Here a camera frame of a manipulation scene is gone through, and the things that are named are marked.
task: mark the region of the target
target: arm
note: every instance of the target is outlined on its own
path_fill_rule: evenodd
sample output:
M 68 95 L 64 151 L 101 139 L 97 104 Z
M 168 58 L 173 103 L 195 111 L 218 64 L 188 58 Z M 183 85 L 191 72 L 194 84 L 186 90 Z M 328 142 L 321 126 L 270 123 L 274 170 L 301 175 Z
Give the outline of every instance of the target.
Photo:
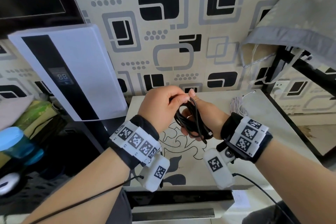
M 158 140 L 158 133 L 168 128 L 177 109 L 188 100 L 189 96 L 177 86 L 155 88 L 147 93 L 139 108 L 138 115 L 145 118 L 153 126 Z M 108 148 L 35 209 L 24 220 L 23 224 L 28 224 L 56 210 L 119 185 L 127 179 L 129 171 L 129 167 L 121 160 L 118 154 Z M 120 190 L 121 187 L 59 213 L 41 223 L 105 224 Z
M 215 138 L 220 139 L 222 126 L 229 115 L 199 99 L 193 90 L 189 95 L 196 100 L 204 124 L 213 131 Z M 190 116 L 187 109 L 182 114 Z M 188 135 L 184 128 L 181 131 Z M 275 139 L 265 148 L 256 167 L 302 224 L 335 223 L 336 175 L 333 172 Z

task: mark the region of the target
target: forearm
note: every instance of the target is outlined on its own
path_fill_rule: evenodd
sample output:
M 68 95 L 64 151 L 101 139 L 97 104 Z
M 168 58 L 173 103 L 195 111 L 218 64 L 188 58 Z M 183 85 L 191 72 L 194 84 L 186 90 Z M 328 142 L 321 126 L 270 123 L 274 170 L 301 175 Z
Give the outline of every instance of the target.
M 302 224 L 335 222 L 334 173 L 276 140 L 269 143 L 256 167 Z
M 23 224 L 123 183 L 128 166 L 110 148 L 42 203 Z M 41 223 L 105 223 L 120 192 L 117 188 L 94 200 L 59 213 Z

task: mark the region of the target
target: white appliance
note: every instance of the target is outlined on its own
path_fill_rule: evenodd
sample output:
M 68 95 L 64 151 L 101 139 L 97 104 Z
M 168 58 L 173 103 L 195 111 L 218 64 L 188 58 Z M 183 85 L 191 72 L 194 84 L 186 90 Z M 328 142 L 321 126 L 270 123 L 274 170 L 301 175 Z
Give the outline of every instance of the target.
M 127 104 L 97 25 L 79 24 L 8 35 L 75 121 L 127 114 Z

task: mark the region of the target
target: light blue lid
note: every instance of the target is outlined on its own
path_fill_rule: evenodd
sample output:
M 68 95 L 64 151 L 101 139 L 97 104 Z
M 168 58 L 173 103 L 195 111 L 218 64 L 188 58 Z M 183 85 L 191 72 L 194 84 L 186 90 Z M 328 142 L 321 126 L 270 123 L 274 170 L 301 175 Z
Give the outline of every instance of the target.
M 24 136 L 18 127 L 10 127 L 0 131 L 0 151 L 14 146 Z

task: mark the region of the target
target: television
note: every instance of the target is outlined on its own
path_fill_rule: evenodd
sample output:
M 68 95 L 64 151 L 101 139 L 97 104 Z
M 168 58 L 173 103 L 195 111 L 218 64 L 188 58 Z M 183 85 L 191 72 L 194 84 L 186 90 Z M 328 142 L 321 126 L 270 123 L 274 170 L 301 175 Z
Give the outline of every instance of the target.
M 0 1 L 0 38 L 18 30 L 85 23 L 75 0 Z

